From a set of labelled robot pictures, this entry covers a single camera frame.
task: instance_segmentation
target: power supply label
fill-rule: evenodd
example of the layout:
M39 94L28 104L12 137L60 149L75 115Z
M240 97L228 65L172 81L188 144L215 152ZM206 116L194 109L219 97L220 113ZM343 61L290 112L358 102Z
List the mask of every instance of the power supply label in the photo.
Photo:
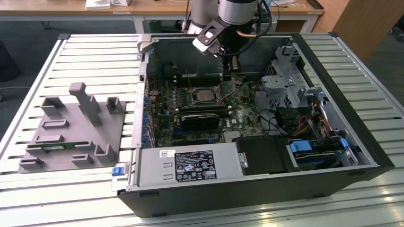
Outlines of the power supply label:
M176 153L178 182L216 179L216 166L211 150Z

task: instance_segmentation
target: blue latch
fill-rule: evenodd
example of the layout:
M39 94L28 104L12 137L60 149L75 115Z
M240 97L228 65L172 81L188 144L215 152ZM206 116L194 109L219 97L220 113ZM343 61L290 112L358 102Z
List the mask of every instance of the blue latch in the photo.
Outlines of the blue latch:
M343 147L347 149L348 147L350 147L350 144L348 144L348 141L347 141L347 139L346 138L342 138L342 145L343 145Z
M302 141L295 141L291 144L291 150L292 152L300 152L300 151L311 151L311 145L310 142L307 140L302 140Z
M126 175L126 167L119 166L112 168L112 176L124 176Z

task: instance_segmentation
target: slotted metal table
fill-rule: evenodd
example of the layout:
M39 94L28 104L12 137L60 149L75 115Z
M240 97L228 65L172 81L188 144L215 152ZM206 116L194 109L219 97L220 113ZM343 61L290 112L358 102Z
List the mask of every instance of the slotted metal table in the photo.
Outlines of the slotted metal table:
M22 175L19 161L39 125L46 96L87 84L98 101L128 101L120 161L131 158L139 83L138 35L71 35L60 39L0 143L0 226L399 226L404 224L404 110L339 37L304 34L315 54L396 168L331 197L202 213L139 218L111 190L111 168ZM318 81L307 69L314 84Z

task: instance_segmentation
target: circuit board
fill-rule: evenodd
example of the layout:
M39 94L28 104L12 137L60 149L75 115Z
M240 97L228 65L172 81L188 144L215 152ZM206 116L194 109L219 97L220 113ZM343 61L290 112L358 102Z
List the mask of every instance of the circuit board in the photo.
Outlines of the circuit board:
M235 79L222 82L215 87L176 88L162 86L155 98L155 139L156 147L184 146L207 143L224 143L240 136L263 135L262 123L251 103L252 82L236 84ZM198 90L216 92L214 102L194 101ZM204 131L183 131L175 124L179 107L230 106L230 117L222 117L219 127Z

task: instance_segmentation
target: white box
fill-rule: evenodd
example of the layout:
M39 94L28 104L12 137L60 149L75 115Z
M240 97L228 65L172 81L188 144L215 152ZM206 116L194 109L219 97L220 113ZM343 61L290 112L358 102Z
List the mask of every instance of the white box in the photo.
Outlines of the white box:
M116 6L128 6L132 0L111 0L111 4Z
M86 9L87 10L111 9L111 2L110 0L87 0Z

